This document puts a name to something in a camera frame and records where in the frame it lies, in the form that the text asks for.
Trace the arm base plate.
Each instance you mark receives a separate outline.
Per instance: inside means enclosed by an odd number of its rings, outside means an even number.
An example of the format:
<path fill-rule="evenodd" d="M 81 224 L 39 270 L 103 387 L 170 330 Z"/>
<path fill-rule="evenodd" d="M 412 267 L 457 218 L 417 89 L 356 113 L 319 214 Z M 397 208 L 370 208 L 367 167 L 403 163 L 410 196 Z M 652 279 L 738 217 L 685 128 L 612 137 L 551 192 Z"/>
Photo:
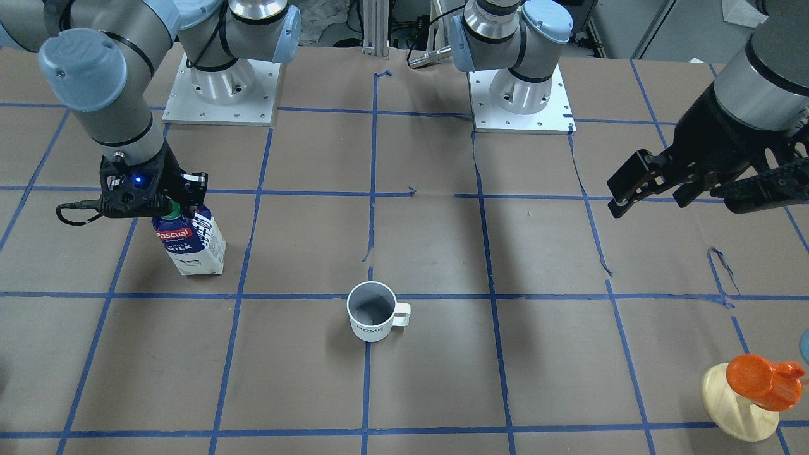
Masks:
<path fill-rule="evenodd" d="M 169 92 L 162 120 L 197 126 L 272 127 L 285 66 L 240 59 L 220 72 L 187 67 L 186 57 Z"/>
<path fill-rule="evenodd" d="M 540 83 L 519 80 L 506 69 L 467 75 L 477 133 L 577 132 L 560 66 L 554 68 L 549 80 Z"/>

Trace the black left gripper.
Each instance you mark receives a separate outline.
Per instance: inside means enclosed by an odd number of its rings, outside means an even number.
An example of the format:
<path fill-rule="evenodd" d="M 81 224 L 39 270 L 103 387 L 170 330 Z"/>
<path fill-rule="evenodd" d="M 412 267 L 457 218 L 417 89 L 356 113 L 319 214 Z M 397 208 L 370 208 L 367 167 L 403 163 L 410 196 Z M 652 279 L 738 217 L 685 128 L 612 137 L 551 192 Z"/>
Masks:
<path fill-rule="evenodd" d="M 806 116 L 781 130 L 746 126 L 724 111 L 710 85 L 677 123 L 664 153 L 636 150 L 607 179 L 609 210 L 619 219 L 671 187 L 679 203 L 709 192 L 737 215 L 805 202 L 808 160 L 800 147 L 807 148 Z"/>

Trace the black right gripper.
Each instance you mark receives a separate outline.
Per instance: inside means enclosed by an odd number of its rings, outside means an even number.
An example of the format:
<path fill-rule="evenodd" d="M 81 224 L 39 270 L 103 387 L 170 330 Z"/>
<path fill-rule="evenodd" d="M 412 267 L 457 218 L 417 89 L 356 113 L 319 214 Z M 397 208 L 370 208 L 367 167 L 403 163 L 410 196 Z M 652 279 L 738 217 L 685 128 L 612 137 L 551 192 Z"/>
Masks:
<path fill-rule="evenodd" d="M 141 164 L 122 157 L 101 159 L 99 213 L 107 218 L 153 218 L 170 215 L 173 202 L 185 214 L 203 204 L 208 173 L 186 173 L 164 141 L 156 155 Z"/>

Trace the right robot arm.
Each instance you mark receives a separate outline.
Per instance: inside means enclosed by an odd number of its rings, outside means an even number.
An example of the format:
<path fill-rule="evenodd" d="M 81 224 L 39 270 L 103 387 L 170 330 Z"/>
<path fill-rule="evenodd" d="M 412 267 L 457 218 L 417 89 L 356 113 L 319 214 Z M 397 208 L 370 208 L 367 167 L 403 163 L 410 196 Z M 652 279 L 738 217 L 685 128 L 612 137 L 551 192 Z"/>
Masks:
<path fill-rule="evenodd" d="M 64 203 L 97 218 L 192 218 L 206 173 L 179 166 L 145 89 L 174 43 L 203 100 L 255 89 L 251 60 L 289 63 L 301 13 L 287 1 L 3 1 L 2 45 L 38 55 L 53 94 L 102 149 L 101 194 Z"/>

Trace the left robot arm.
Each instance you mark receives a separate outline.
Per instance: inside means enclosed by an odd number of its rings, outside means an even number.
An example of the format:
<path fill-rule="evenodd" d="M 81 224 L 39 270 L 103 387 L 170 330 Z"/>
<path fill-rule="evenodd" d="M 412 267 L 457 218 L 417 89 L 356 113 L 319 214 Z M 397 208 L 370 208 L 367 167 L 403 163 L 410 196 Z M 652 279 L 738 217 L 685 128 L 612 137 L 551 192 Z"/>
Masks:
<path fill-rule="evenodd" d="M 757 1 L 767 15 L 676 124 L 658 155 L 636 150 L 609 178 L 621 218 L 651 194 L 674 190 L 680 207 L 702 193 L 738 215 L 807 199 L 807 2 Z M 468 1 L 448 24 L 454 65 L 497 70 L 497 103 L 542 109 L 573 20 L 554 1 Z"/>

